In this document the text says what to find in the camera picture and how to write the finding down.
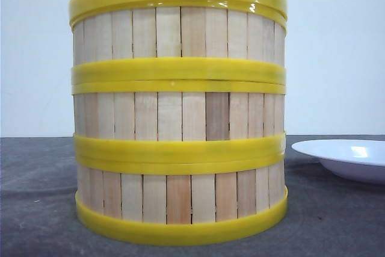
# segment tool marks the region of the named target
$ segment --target white wall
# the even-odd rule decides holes
[[[69,0],[1,0],[1,134],[71,135]],[[288,134],[385,134],[384,0],[288,0]]]

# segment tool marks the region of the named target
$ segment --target wooden slat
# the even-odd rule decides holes
[[[183,141],[206,140],[204,93],[183,93]],[[215,175],[191,175],[192,223],[215,222]]]
[[[182,56],[204,57],[206,13],[203,7],[181,7]]]
[[[75,94],[73,96],[75,133],[85,135],[85,102],[84,94]]]
[[[268,63],[274,62],[274,21],[262,18],[262,58]]]
[[[276,94],[274,99],[274,133],[275,134],[281,134],[284,131],[283,128],[283,118],[284,118],[284,110],[285,110],[285,104],[284,104],[284,95],[283,94]],[[283,196],[285,195],[285,170],[283,165],[283,160],[278,162],[274,165],[274,169],[272,169],[274,174],[274,177],[277,180],[275,188],[275,192],[272,192],[271,195],[273,198],[276,199],[273,200],[274,202],[278,202],[279,200],[282,200]]]
[[[112,12],[112,58],[132,58],[132,10]],[[135,139],[134,93],[114,94],[115,139]],[[122,218],[142,221],[143,176],[121,174]]]
[[[122,218],[142,222],[143,176],[122,174]]]
[[[84,61],[84,22],[80,21],[73,30],[73,65]]]
[[[133,57],[156,57],[155,8],[132,10]],[[135,93],[135,139],[157,140],[157,93]],[[143,221],[165,223],[165,176],[143,176]]]
[[[247,13],[247,58],[262,60],[263,55],[263,17]]]
[[[201,7],[180,9],[182,55],[204,57],[206,11]],[[183,140],[206,140],[205,93],[183,93]],[[215,222],[215,175],[191,176],[192,223]]]
[[[247,13],[227,12],[227,42],[229,58],[247,58]]]
[[[247,14],[229,10],[228,56],[247,58]],[[248,94],[230,93],[230,139],[248,138]],[[237,172],[238,217],[255,214],[256,186],[255,170]]]
[[[227,57],[227,11],[206,8],[206,56]],[[229,94],[206,93],[206,139],[229,139]],[[236,172],[215,175],[216,221],[236,218]]]
[[[265,93],[265,99],[263,104],[263,136],[269,137],[274,135],[274,111],[275,111],[275,98],[274,94]],[[279,186],[279,167],[277,164],[270,165],[268,167],[269,174],[269,206],[276,203],[278,199],[278,186]]]
[[[87,93],[85,98],[85,135],[97,138],[99,124],[97,121],[97,94]],[[90,208],[103,214],[103,174],[100,170],[88,168],[90,180]]]
[[[84,59],[85,63],[96,60],[96,30],[95,17],[84,20]]]
[[[230,94],[230,139],[248,137],[248,94]],[[238,217],[255,214],[256,186],[255,170],[237,173]]]
[[[158,140],[182,141],[182,96],[167,92],[158,95]]]
[[[263,17],[247,13],[247,58],[263,59]],[[248,137],[263,137],[263,94],[248,94]],[[268,168],[256,169],[256,212],[269,208]]]
[[[133,57],[156,56],[155,8],[132,10]]]
[[[274,62],[285,65],[285,31],[278,23],[274,23]]]
[[[285,31],[282,28],[281,25],[278,23],[274,23],[274,57],[275,57],[275,63],[279,64],[281,66],[285,66]],[[283,119],[285,116],[285,96],[282,95],[280,100],[280,109],[282,116],[279,120],[277,120],[277,129],[281,132],[284,131],[284,124]],[[285,168],[284,168],[284,161],[280,161],[280,188],[283,188],[281,195],[285,194]]]
[[[112,59],[111,12],[95,15],[96,61]]]
[[[283,66],[285,60],[285,33],[283,28],[278,24],[274,27],[274,62]],[[265,28],[271,31],[271,25]],[[283,132],[283,95],[274,95],[274,133]],[[283,160],[269,166],[269,205],[273,206],[284,196],[285,189],[285,173],[283,169]]]
[[[180,56],[180,7],[156,9],[158,57]],[[182,141],[182,94],[158,93],[158,140]],[[190,176],[167,176],[167,223],[190,223]]]
[[[156,93],[135,93],[135,139],[157,140],[157,103]],[[165,176],[143,176],[143,221],[165,223],[166,186]]]
[[[227,57],[227,10],[206,8],[206,56]]]
[[[96,61],[112,59],[112,14],[95,16]],[[114,138],[114,94],[97,94],[99,138]],[[103,211],[105,215],[121,218],[120,173],[103,171]]]
[[[248,137],[263,137],[263,93],[248,94]]]
[[[104,214],[114,218],[122,217],[120,173],[103,171]]]
[[[180,7],[156,8],[156,53],[158,57],[180,56]]]
[[[96,60],[96,30],[94,17],[84,20],[84,54],[85,63]],[[97,94],[87,93],[84,95],[85,105],[85,135],[97,138],[99,134],[97,121]],[[83,194],[88,200],[90,209],[103,214],[103,174],[99,170],[83,167],[85,182],[88,182],[89,190]]]
[[[132,58],[132,10],[112,12],[112,58]]]
[[[90,207],[90,169],[78,163],[77,173],[80,201],[85,206]]]
[[[263,137],[263,93],[248,94],[248,137]],[[256,170],[256,212],[269,208],[268,168]]]

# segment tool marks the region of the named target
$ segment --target white bowl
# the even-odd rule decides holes
[[[355,181],[385,184],[385,141],[312,140],[291,146],[316,156],[333,174]]]

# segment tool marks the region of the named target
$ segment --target gray table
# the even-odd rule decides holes
[[[259,235],[196,247],[143,246],[92,233],[76,219],[72,138],[3,138],[2,256],[385,256],[385,186],[339,178],[291,149],[316,138],[331,137],[287,137],[283,221]]]

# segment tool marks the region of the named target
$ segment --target plate rim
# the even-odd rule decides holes
[[[301,152],[297,149],[294,148],[294,145],[298,144],[298,143],[308,143],[308,142],[314,142],[314,141],[368,141],[368,142],[381,142],[385,145],[385,141],[380,141],[380,140],[360,140],[360,139],[346,139],[346,138],[323,138],[323,139],[317,139],[317,140],[305,140],[305,141],[298,141],[298,142],[295,142],[294,144],[291,145],[291,148],[298,152],[298,153],[302,153],[304,155],[308,155],[308,156],[314,156],[316,158],[320,158],[320,159],[326,159],[326,160],[329,160],[329,161],[335,161],[335,162],[342,162],[342,163],[348,163],[348,164],[356,164],[356,165],[363,165],[363,166],[376,166],[376,167],[385,167],[385,163],[384,164],[380,164],[380,163],[373,163],[373,162],[363,162],[363,161],[351,161],[351,160],[347,160],[347,159],[341,159],[341,158],[329,158],[329,157],[325,157],[325,156],[320,156],[320,155],[314,155],[314,154],[311,154],[311,153],[308,153],[308,152]]]

